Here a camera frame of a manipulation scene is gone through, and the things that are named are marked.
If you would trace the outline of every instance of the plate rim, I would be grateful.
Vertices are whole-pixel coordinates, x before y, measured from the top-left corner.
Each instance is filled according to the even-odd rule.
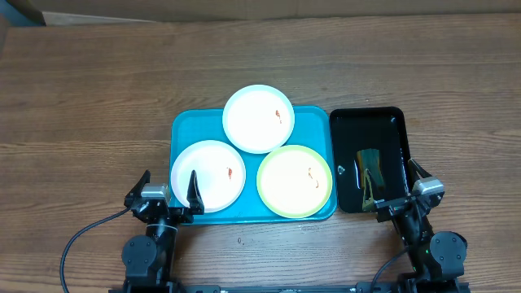
[[[268,200],[264,196],[264,192],[261,187],[261,176],[264,172],[264,169],[266,165],[276,156],[280,155],[281,152],[286,151],[303,151],[307,153],[308,155],[311,155],[325,170],[326,170],[326,177],[327,177],[327,196],[324,197],[324,199],[313,209],[302,212],[300,214],[289,214],[280,211],[279,209],[275,208],[272,204],[268,202]],[[256,185],[257,185],[257,192],[259,193],[260,199],[262,202],[266,205],[266,207],[269,208],[270,211],[278,214],[279,216],[283,216],[290,219],[297,219],[297,218],[305,218],[308,216],[312,216],[313,214],[320,211],[327,203],[329,198],[331,197],[331,192],[333,191],[333,175],[331,173],[331,169],[329,165],[327,164],[326,160],[322,158],[320,154],[318,154],[315,150],[306,147],[306,146],[299,146],[299,145],[289,145],[289,146],[281,146],[275,151],[270,152],[260,163],[259,170],[257,171],[256,176]]]
[[[264,90],[264,91],[267,91],[267,92],[269,92],[271,94],[275,94],[276,96],[278,96],[282,100],[282,103],[287,107],[287,109],[288,109],[288,111],[290,113],[290,118],[291,118],[290,128],[289,128],[289,131],[288,131],[286,137],[280,143],[275,145],[274,147],[271,147],[271,148],[269,148],[267,150],[264,150],[264,151],[257,151],[257,150],[248,149],[248,148],[242,146],[241,144],[237,143],[237,141],[230,135],[230,132],[229,132],[228,127],[227,127],[227,123],[225,122],[225,119],[228,116],[228,112],[230,111],[232,103],[234,103],[239,97],[241,97],[245,93],[247,93],[249,91],[253,91],[253,90]],[[295,110],[293,109],[293,105],[291,105],[291,102],[290,102],[289,98],[287,98],[287,96],[282,91],[274,88],[273,86],[270,86],[270,85],[248,85],[248,86],[243,87],[240,90],[237,90],[234,94],[231,95],[231,97],[226,102],[226,105],[224,107],[224,111],[222,112],[222,128],[225,130],[226,137],[239,150],[246,151],[246,152],[248,152],[250,154],[255,154],[255,155],[266,154],[266,153],[270,153],[271,151],[274,151],[274,150],[278,149],[280,146],[282,146],[284,143],[286,143],[287,140],[290,138],[291,133],[293,133],[293,129],[295,128]]]

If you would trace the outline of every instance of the green rim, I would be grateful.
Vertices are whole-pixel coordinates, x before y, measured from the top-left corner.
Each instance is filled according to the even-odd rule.
[[[300,214],[290,214],[290,213],[286,213],[286,212],[283,212],[283,211],[275,208],[273,205],[271,205],[268,202],[268,200],[266,200],[264,191],[262,190],[262,187],[261,187],[261,177],[262,177],[262,173],[264,172],[266,165],[275,156],[281,155],[282,153],[287,152],[287,151],[303,151],[304,153],[311,155],[316,161],[318,161],[318,163],[324,169],[324,171],[326,173],[326,177],[327,177],[327,189],[326,189],[327,192],[326,192],[326,196],[324,196],[324,199],[317,205],[316,208],[314,208],[310,211],[307,211],[307,212],[302,212]],[[329,165],[327,164],[327,162],[316,151],[314,151],[306,146],[282,146],[282,147],[279,147],[277,150],[270,152],[262,160],[262,163],[260,163],[259,171],[257,172],[256,184],[257,184],[257,191],[259,192],[260,199],[262,199],[262,202],[266,205],[266,207],[268,207],[272,212],[278,214],[279,216],[296,219],[296,218],[303,218],[303,217],[311,216],[315,212],[320,211],[320,209],[324,207],[324,205],[327,203],[327,200],[331,196],[331,191],[333,190],[333,176],[331,175],[331,170],[329,169]]]

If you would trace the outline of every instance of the cardboard box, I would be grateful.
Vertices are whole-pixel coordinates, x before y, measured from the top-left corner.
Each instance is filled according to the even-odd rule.
[[[40,11],[154,21],[521,12],[519,0],[31,0],[31,3]]]

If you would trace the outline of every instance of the paper plate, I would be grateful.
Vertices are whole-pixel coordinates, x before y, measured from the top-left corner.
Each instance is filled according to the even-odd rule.
[[[283,146],[265,157],[257,190],[265,205],[287,218],[318,212],[331,195],[333,178],[326,161],[305,146]]]
[[[231,146],[207,140],[187,147],[173,163],[170,185],[177,200],[185,207],[192,170],[197,172],[204,212],[217,212],[231,205],[243,191],[246,168],[239,153]]]
[[[267,85],[250,85],[228,100],[222,125],[226,137],[237,148],[264,154],[287,141],[295,125],[295,113],[280,90]]]

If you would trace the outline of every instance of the black tray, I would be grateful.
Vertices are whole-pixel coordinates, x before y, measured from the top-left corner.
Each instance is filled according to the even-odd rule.
[[[334,110],[330,115],[330,127],[341,210],[362,212],[363,189],[356,163],[357,152],[361,150],[379,150],[381,173],[385,181],[382,199],[397,199],[410,191],[411,178],[407,169],[409,143],[404,114],[399,108]]]

